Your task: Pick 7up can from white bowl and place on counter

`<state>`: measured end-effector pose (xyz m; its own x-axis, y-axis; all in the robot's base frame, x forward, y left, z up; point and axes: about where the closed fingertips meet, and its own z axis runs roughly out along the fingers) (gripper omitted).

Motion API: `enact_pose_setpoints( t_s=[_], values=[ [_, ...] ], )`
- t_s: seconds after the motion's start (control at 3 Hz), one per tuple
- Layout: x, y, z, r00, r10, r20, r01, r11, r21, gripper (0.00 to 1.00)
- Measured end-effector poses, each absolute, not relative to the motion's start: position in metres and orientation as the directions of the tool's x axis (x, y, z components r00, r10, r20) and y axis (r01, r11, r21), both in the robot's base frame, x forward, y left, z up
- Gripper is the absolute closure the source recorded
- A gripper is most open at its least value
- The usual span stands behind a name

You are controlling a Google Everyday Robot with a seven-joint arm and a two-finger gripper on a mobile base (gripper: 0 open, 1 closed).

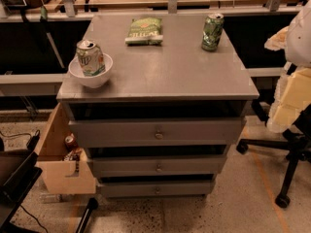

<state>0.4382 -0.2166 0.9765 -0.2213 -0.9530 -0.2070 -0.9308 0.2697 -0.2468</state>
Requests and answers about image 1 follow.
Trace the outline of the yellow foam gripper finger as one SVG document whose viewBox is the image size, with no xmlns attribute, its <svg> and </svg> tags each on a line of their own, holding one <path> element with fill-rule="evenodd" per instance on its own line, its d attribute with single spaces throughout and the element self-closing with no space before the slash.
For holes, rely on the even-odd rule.
<svg viewBox="0 0 311 233">
<path fill-rule="evenodd" d="M 286 26 L 267 39 L 264 47 L 268 50 L 283 50 L 286 46 L 286 36 L 289 27 Z"/>
<path fill-rule="evenodd" d="M 311 69 L 298 67 L 290 75 L 283 73 L 277 82 L 274 98 L 266 126 L 271 132 L 282 133 L 311 104 Z"/>
</svg>

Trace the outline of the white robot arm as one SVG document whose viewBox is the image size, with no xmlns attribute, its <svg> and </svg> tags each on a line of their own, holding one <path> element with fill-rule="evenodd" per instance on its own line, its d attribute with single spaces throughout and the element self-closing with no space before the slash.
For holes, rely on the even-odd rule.
<svg viewBox="0 0 311 233">
<path fill-rule="evenodd" d="M 268 50 L 284 50 L 286 65 L 277 82 L 267 128 L 281 133 L 291 127 L 311 104 L 311 1 L 300 10 L 289 26 L 264 44 Z"/>
</svg>

